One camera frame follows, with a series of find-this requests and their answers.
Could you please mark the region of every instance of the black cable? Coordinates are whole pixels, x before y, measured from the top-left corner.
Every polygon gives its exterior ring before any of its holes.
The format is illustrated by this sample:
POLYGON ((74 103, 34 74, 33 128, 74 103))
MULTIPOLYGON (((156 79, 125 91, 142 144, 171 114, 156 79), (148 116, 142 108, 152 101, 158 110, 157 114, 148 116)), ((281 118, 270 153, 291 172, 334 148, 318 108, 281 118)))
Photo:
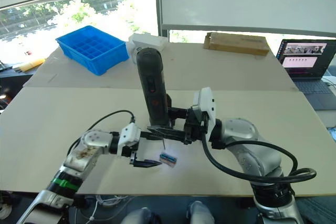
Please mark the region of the black cable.
POLYGON ((316 177, 316 171, 311 169, 311 168, 303 168, 303 169, 296 170, 296 168, 295 168, 295 167, 297 167, 296 158, 291 153, 289 153, 285 149, 282 149, 281 147, 278 147, 276 145, 272 145, 272 144, 269 144, 269 143, 265 143, 265 142, 260 142, 260 141, 239 141, 239 142, 234 142, 234 143, 228 144, 228 146, 234 146, 234 145, 238 145, 238 144, 261 145, 261 146, 274 148, 274 149, 284 153, 285 155, 290 154, 288 156, 293 161, 293 167, 292 167, 291 173, 289 174, 289 176, 286 176, 286 177, 265 177, 265 176, 248 175, 248 174, 245 174, 245 173, 240 173, 240 172, 237 172, 235 170, 232 170, 232 169, 220 164, 219 162, 217 162, 215 160, 215 158, 211 155, 211 153, 208 149, 205 134, 202 134, 202 146, 203 146, 205 155, 209 159, 209 161, 217 169, 219 169, 222 172, 225 172, 225 173, 227 173, 231 176, 234 176, 236 178, 248 180, 250 182, 259 182, 259 183, 267 183, 267 184, 279 184, 279 183, 287 184, 287 183, 302 182, 302 181, 309 180, 309 179, 312 179, 312 178, 316 177))
POLYGON ((325 80, 327 80, 328 82, 324 82, 327 86, 333 86, 333 88, 334 89, 336 89, 336 84, 335 83, 333 83, 332 81, 330 81, 329 79, 327 79, 327 78, 325 78, 325 77, 322 77, 322 79, 325 79, 325 80))
MULTIPOLYGON (((134 123, 135 122, 135 116, 134 114, 129 111, 129 110, 117 110, 117 111, 114 111, 110 114, 107 114, 105 116, 103 116, 101 119, 97 120, 93 125, 91 125, 86 131, 89 131, 89 130, 92 130, 93 127, 95 127, 98 123, 100 123, 102 120, 104 120, 105 118, 108 118, 109 116, 112 116, 112 115, 115 115, 115 114, 118 114, 118 113, 121 113, 121 112, 126 112, 126 113, 129 113, 131 114, 131 121, 130 123, 134 123)), ((69 147, 69 150, 68 150, 68 153, 67 153, 67 156, 70 154, 71 150, 73 147, 77 147, 77 145, 79 144, 79 141, 80 141, 80 137, 78 139, 76 139, 76 141, 74 141, 71 146, 69 147)))

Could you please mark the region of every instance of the cable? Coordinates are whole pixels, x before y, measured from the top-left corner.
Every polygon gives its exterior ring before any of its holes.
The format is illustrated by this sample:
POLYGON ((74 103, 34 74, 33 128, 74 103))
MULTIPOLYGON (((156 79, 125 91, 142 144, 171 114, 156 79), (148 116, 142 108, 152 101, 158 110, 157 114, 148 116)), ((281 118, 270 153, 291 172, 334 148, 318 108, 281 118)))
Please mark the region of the cable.
POLYGON ((335 87, 336 84, 335 84, 335 83, 333 83, 332 81, 330 81, 329 79, 327 79, 327 78, 325 78, 325 77, 322 77, 322 79, 328 81, 328 82, 325 82, 325 84, 326 84, 327 86, 333 86, 333 88, 336 89, 336 87, 335 87))
POLYGON ((91 221, 95 220, 95 213, 97 211, 97 207, 98 207, 98 201, 96 201, 96 205, 95 205, 95 209, 93 210, 89 220, 85 223, 85 224, 89 224, 91 221))
MULTIPOLYGON (((118 214, 121 213, 121 211, 129 204, 129 202, 131 202, 134 198, 136 198, 136 196, 130 198, 120 209, 118 212, 116 212, 113 216, 107 218, 107 219, 94 219, 95 221, 108 221, 108 220, 112 220, 113 218, 115 218, 118 214)), ((79 213, 87 220, 89 220, 90 218, 85 216, 81 210, 79 210, 79 213)))
POLYGON ((203 150, 204 150, 204 153, 205 153, 206 157, 209 159, 209 161, 217 169, 219 169, 222 172, 225 172, 225 173, 227 173, 231 176, 234 176, 236 178, 248 180, 250 182, 259 182, 259 183, 267 183, 267 184, 279 184, 279 183, 287 184, 287 183, 302 182, 302 181, 309 180, 309 179, 312 179, 312 178, 316 177, 316 171, 311 169, 311 168, 303 168, 303 169, 296 170, 296 167, 297 167, 296 158, 291 153, 289 153, 285 149, 282 149, 279 146, 276 146, 276 145, 273 145, 273 144, 270 144, 270 143, 260 142, 260 141, 239 141, 239 142, 230 143, 230 144, 227 145, 227 147, 238 145, 238 144, 261 145, 261 146, 265 146, 265 147, 274 148, 275 150, 284 153, 285 155, 289 156, 293 161, 293 167, 292 167, 291 173, 289 174, 289 176, 286 176, 286 177, 265 177, 265 176, 248 175, 248 174, 245 174, 245 173, 240 173, 240 172, 237 172, 235 170, 232 170, 232 169, 220 164, 219 162, 217 162, 215 160, 215 158, 211 155, 211 153, 208 149, 205 134, 202 134, 203 150))
POLYGON ((123 199, 127 199, 129 196, 118 196, 114 195, 113 198, 110 199, 102 199, 100 195, 96 195, 96 200, 101 204, 103 207, 113 207, 119 204, 123 199))
POLYGON ((78 208, 76 207, 74 224, 77 224, 77 212, 78 212, 78 208))
MULTIPOLYGON (((97 120, 93 125, 91 125, 86 131, 89 131, 89 130, 92 130, 93 127, 95 127, 98 123, 100 123, 102 120, 104 120, 105 118, 108 118, 109 116, 112 116, 112 115, 115 115, 117 113, 121 113, 121 112, 126 112, 126 113, 129 113, 131 114, 131 121, 130 123, 134 123, 135 122, 135 116, 134 114, 129 111, 129 110, 117 110, 117 111, 114 111, 110 114, 107 114, 105 116, 103 116, 101 119, 97 120)), ((76 141, 74 141, 70 147, 69 147, 69 150, 68 150, 68 153, 67 153, 67 156, 70 154, 71 150, 73 147, 77 147, 77 145, 79 144, 79 141, 80 141, 80 137, 78 139, 76 139, 76 141)))

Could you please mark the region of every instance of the cardboard box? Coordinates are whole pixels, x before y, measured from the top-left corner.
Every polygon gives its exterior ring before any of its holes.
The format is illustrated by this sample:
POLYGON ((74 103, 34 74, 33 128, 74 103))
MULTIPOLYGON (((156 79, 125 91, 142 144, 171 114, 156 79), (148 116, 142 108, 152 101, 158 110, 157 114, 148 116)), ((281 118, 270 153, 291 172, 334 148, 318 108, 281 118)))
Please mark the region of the cardboard box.
POLYGON ((207 33, 203 48, 263 56, 269 52, 265 37, 239 34, 207 33))

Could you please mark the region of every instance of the laptop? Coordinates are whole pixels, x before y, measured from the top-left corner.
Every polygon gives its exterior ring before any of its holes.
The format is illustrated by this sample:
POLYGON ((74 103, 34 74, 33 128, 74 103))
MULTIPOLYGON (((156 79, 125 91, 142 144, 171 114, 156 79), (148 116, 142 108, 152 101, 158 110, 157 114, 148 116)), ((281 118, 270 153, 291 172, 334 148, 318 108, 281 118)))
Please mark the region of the laptop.
POLYGON ((336 96, 321 80, 336 53, 336 40, 284 39, 277 59, 314 110, 336 110, 336 96))

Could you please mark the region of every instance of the black cylindrical device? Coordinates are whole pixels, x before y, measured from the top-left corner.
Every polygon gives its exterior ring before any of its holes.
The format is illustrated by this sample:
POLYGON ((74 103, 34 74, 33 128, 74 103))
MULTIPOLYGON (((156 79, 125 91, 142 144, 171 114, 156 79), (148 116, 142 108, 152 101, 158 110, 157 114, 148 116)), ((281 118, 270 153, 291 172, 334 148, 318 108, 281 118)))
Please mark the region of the black cylindrical device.
POLYGON ((151 126, 169 126, 161 54, 154 48, 143 48, 136 56, 151 126))

